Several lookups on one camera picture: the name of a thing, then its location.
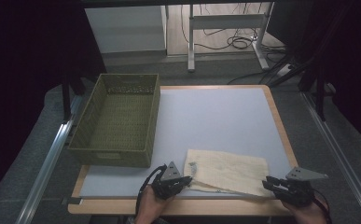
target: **metal rail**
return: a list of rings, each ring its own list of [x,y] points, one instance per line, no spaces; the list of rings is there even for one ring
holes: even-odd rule
[[[321,121],[319,115],[316,113],[314,109],[314,101],[311,95],[304,92],[301,95],[304,98],[309,111],[311,112],[312,118],[316,123],[320,133],[323,135],[335,161],[340,167],[342,174],[348,182],[349,187],[351,188],[355,198],[358,200],[361,206],[361,180],[357,177],[357,174],[354,172],[352,165],[346,159],[346,156],[343,154],[340,145],[328,128],[327,124],[324,121]]]
[[[71,104],[72,115],[66,123],[61,125],[57,135],[55,136],[52,146],[49,149],[49,154],[44,160],[32,189],[23,204],[23,208],[21,209],[17,221],[15,222],[16,224],[31,223],[33,216],[35,215],[35,210],[40,203],[41,197],[43,196],[44,190],[49,182],[49,178],[51,177],[52,171],[54,170],[56,162],[61,154],[67,135],[72,128],[76,112],[78,111],[81,101],[82,96],[75,96],[75,99]]]

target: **white cabinet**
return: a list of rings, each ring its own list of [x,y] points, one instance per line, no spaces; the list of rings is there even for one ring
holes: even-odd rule
[[[166,49],[165,7],[85,10],[101,53]]]

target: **floor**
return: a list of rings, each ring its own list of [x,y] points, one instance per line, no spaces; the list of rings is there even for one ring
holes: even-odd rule
[[[242,15],[261,14],[267,10],[268,3],[249,4],[217,4],[217,5],[194,5],[194,16],[208,15]],[[168,55],[184,55],[188,51],[189,40],[189,5],[168,6],[169,18],[167,20]],[[196,53],[229,53],[229,52],[252,52],[250,45],[251,37],[258,32],[254,29],[227,29],[227,30],[196,30],[194,31],[194,44]],[[283,44],[275,37],[266,33],[263,44],[267,46],[282,46]]]

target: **metal bracket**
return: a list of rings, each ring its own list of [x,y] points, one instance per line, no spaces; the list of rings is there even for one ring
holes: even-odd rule
[[[307,169],[303,169],[300,167],[294,167],[290,173],[288,173],[285,178],[299,181],[307,181],[314,179],[327,179],[328,175],[316,173],[314,171],[310,171]]]

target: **black curtain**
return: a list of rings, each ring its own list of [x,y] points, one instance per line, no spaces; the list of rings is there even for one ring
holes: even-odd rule
[[[33,129],[46,92],[64,76],[79,84],[80,77],[104,72],[78,2],[0,2],[0,181]]]

